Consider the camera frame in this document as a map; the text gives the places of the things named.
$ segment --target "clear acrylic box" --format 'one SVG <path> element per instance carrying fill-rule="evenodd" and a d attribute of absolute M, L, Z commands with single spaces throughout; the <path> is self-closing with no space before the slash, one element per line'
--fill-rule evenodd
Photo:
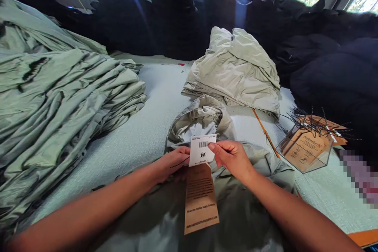
<path fill-rule="evenodd" d="M 294 126 L 276 151 L 301 173 L 308 173 L 328 164 L 332 144 L 327 132 L 320 134 Z"/>

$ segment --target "person's left hand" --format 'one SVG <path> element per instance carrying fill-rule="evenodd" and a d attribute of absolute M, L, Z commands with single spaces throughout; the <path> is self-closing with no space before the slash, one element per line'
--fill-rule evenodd
<path fill-rule="evenodd" d="M 170 175 L 182 168 L 184 164 L 189 163 L 189 156 L 190 148 L 182 146 L 151 163 L 150 166 L 156 175 L 157 182 L 164 182 Z"/>

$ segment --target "person's right hand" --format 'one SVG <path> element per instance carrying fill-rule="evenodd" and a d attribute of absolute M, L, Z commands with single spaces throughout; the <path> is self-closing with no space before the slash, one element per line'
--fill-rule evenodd
<path fill-rule="evenodd" d="M 215 153 L 217 166 L 223 165 L 244 185 L 256 172 L 241 143 L 235 141 L 219 141 L 209 143 L 209 149 Z"/>

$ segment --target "barcode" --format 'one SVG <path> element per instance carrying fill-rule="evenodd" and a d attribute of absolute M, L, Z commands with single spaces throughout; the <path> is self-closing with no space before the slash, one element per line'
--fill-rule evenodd
<path fill-rule="evenodd" d="M 200 148 L 204 148 L 206 146 L 208 146 L 209 142 L 200 142 Z"/>

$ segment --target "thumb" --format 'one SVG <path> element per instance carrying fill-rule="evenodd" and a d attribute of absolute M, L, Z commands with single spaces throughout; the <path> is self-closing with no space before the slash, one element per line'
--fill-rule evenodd
<path fill-rule="evenodd" d="M 215 143 L 209 143 L 209 149 L 215 154 L 215 160 L 217 162 L 217 166 L 221 166 L 221 163 L 226 162 L 228 159 L 229 153 L 227 153 L 221 146 Z"/>

